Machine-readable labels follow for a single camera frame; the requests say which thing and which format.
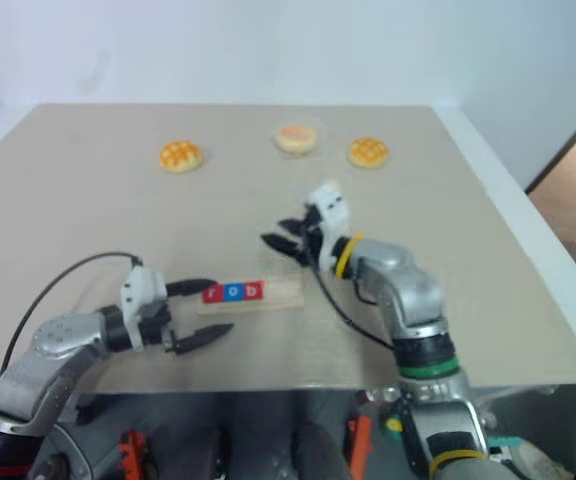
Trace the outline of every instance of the white wall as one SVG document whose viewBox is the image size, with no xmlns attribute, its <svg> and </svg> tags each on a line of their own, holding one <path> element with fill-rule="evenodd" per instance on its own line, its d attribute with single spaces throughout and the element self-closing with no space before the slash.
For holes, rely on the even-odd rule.
<svg viewBox="0 0 576 480">
<path fill-rule="evenodd" d="M 26 101 L 457 102 L 525 185 L 576 127 L 576 0 L 0 0 Z"/>
</svg>

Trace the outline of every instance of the green ring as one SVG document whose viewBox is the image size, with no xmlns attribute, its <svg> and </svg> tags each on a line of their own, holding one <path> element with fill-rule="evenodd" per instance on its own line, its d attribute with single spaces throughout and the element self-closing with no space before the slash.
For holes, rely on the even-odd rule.
<svg viewBox="0 0 576 480">
<path fill-rule="evenodd" d="M 428 365 L 426 367 L 399 367 L 399 373 L 404 377 L 412 378 L 429 378 L 443 375 L 459 367 L 457 357 L 452 357 L 450 360 L 438 363 L 436 365 Z"/>
</svg>

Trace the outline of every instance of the table surface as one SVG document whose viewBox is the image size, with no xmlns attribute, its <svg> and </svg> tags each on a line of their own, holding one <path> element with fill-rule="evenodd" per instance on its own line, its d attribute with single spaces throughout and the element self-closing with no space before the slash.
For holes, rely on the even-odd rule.
<svg viewBox="0 0 576 480">
<path fill-rule="evenodd" d="M 286 159 L 273 128 L 318 126 L 322 143 Z M 346 148 L 376 136 L 391 149 L 383 169 L 360 170 Z M 198 143 L 206 163 L 165 174 L 161 147 Z M 576 382 L 576 337 L 495 206 L 432 109 L 46 105 L 0 144 L 0 362 L 21 314 L 65 266 L 103 250 L 139 254 L 169 280 L 299 273 L 305 306 L 198 316 L 173 300 L 189 333 L 230 321 L 220 341 L 183 357 L 158 348 L 116 355 L 90 372 L 98 392 L 358 388 L 396 381 L 389 352 L 346 328 L 313 279 L 266 248 L 259 235 L 301 213 L 307 193 L 337 180 L 353 230 L 410 248 L 438 281 L 461 363 L 475 386 Z M 36 310 L 16 354 L 41 322 L 116 303 L 128 272 L 107 260 L 76 272 Z M 333 294 L 366 328 L 374 309 L 349 285 Z"/>
</svg>

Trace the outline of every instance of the beige table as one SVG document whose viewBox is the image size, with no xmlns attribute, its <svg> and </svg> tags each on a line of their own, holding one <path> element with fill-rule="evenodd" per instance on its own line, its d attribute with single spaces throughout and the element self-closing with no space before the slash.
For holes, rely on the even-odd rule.
<svg viewBox="0 0 576 480">
<path fill-rule="evenodd" d="M 271 129 L 311 118 L 317 155 L 281 158 Z M 392 161 L 363 171 L 345 160 L 356 137 L 377 136 Z M 189 175 L 166 175 L 159 149 L 188 138 L 207 152 Z M 323 180 L 334 178 L 352 227 L 410 247 L 443 288 L 462 364 L 478 386 L 576 382 L 576 337 L 530 260 L 430 108 L 80 105 L 36 108 L 0 144 L 0 361 L 20 315 L 63 267 L 95 252 L 141 255 L 170 280 L 253 279 L 299 272 L 259 240 Z M 117 300 L 127 265 L 83 269 L 38 308 L 17 353 L 42 322 Z M 391 355 L 341 324 L 313 279 L 305 307 L 237 314 L 221 341 L 176 358 L 150 349 L 91 372 L 100 392 L 361 387 L 393 382 Z M 348 285 L 342 305 L 379 332 Z M 172 305 L 177 328 L 197 317 Z"/>
</svg>

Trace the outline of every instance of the round bread roll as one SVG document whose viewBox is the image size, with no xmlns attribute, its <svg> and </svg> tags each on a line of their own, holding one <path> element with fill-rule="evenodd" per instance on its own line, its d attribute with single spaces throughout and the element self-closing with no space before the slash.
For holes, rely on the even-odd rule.
<svg viewBox="0 0 576 480">
<path fill-rule="evenodd" d="M 317 145 L 317 132 L 306 125 L 284 125 L 275 133 L 275 145 L 284 152 L 303 155 Z"/>
<path fill-rule="evenodd" d="M 388 147 L 377 138 L 358 138 L 350 146 L 348 160 L 350 163 L 360 168 L 379 168 L 383 166 L 389 158 Z"/>
<path fill-rule="evenodd" d="M 187 140 L 169 143 L 159 153 L 159 165 L 170 173 L 189 172 L 202 163 L 201 149 Z"/>
</svg>

